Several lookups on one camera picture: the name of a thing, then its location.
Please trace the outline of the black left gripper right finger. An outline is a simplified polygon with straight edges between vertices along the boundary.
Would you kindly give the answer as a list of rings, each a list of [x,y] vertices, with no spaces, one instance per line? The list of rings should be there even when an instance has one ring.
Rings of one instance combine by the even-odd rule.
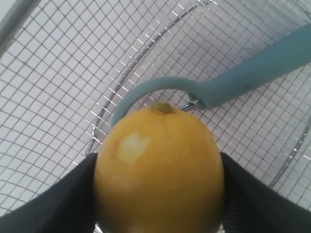
[[[309,233],[310,211],[292,203],[256,179],[229,155],[221,153],[225,171],[222,218],[227,233]]]

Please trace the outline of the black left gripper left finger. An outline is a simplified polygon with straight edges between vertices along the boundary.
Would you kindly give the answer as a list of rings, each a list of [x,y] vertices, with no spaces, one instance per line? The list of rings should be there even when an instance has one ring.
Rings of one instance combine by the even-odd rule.
[[[0,218],[2,233],[92,233],[95,229],[91,153],[64,178]]]

